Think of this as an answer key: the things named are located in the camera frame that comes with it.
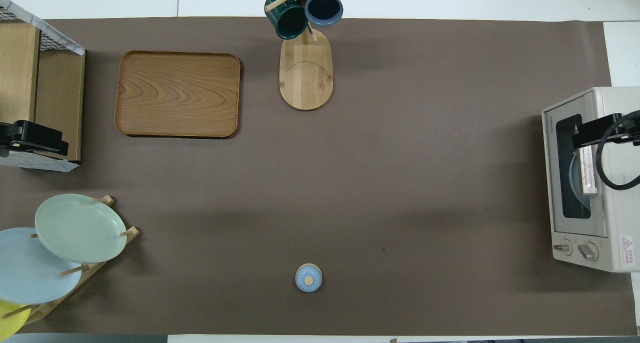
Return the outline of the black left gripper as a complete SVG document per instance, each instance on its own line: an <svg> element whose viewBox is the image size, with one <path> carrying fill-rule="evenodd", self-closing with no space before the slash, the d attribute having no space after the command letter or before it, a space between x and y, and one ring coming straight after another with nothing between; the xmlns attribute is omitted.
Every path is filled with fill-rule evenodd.
<svg viewBox="0 0 640 343"><path fill-rule="evenodd" d="M63 133L29 120L0 123L0 153L46 152L67 156L69 143L63 141Z"/></svg>

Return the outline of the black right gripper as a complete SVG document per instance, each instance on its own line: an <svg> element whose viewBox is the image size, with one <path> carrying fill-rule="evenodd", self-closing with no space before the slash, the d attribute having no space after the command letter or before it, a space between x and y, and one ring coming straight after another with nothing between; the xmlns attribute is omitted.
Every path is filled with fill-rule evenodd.
<svg viewBox="0 0 640 343"><path fill-rule="evenodd" d="M613 113L589 121L587 128L576 127L572 135L574 149L600 143L639 143L639 113Z"/></svg>

